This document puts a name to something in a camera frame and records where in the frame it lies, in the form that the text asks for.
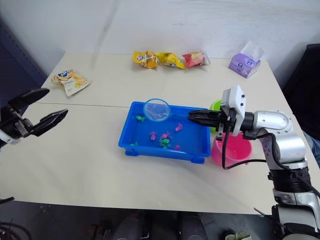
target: blue plastic tray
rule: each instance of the blue plastic tray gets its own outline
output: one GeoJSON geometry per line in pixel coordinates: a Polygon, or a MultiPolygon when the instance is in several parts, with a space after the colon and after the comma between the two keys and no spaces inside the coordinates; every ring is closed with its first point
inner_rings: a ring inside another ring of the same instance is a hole
{"type": "Polygon", "coordinates": [[[196,164],[205,162],[205,157],[210,155],[210,128],[187,119],[188,112],[204,108],[171,105],[171,116],[167,120],[154,122],[146,118],[140,121],[136,116],[144,116],[144,104],[134,101],[126,118],[118,144],[119,147],[125,148],[126,155],[182,159],[196,164]],[[183,129],[175,132],[178,123],[183,124],[183,129]],[[149,136],[152,131],[157,132],[156,140],[153,141],[149,136]],[[172,138],[168,138],[170,147],[164,149],[160,146],[159,140],[167,131],[172,138]],[[176,145],[180,145],[180,150],[174,149],[176,145]]]}

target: white wall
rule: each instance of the white wall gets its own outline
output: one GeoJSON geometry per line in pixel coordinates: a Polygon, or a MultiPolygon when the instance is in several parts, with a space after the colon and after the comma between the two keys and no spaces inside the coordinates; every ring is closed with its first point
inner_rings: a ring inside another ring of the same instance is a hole
{"type": "Polygon", "coordinates": [[[283,86],[320,42],[319,0],[1,0],[0,16],[47,74],[64,52],[230,58],[253,40],[283,86]]]}

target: yellow snack bag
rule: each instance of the yellow snack bag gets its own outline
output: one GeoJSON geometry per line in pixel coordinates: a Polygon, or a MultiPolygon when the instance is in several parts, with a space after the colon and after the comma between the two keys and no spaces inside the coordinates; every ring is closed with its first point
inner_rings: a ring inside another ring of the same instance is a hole
{"type": "Polygon", "coordinates": [[[134,51],[133,61],[147,69],[153,69],[158,66],[156,55],[152,51],[134,51]]]}
{"type": "Polygon", "coordinates": [[[163,65],[172,67],[186,69],[185,64],[180,60],[180,58],[172,52],[158,52],[155,53],[160,63],[163,65]]]}
{"type": "Polygon", "coordinates": [[[72,69],[65,70],[54,75],[51,78],[54,84],[60,85],[68,97],[79,92],[89,85],[88,80],[82,75],[74,72],[72,69]]]}

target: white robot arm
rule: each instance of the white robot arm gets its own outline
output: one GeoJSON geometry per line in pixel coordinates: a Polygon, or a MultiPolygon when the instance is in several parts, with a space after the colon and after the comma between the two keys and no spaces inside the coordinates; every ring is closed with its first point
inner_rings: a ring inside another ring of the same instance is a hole
{"type": "Polygon", "coordinates": [[[222,166],[230,169],[250,162],[266,162],[268,179],[273,181],[273,195],[278,203],[272,207],[273,232],[279,239],[320,239],[320,193],[311,186],[303,140],[293,129],[292,119],[276,111],[245,112],[246,96],[239,85],[223,92],[220,111],[196,110],[188,119],[219,129],[222,166]],[[243,138],[259,139],[265,160],[247,160],[226,166],[229,133],[243,132],[243,138]]]}

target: purple tissue box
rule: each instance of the purple tissue box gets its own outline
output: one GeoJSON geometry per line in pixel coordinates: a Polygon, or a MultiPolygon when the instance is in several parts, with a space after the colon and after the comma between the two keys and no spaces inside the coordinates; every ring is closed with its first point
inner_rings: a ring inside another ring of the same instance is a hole
{"type": "Polygon", "coordinates": [[[245,78],[254,74],[260,66],[260,60],[255,61],[245,54],[238,53],[233,56],[229,64],[229,68],[245,78]]]}

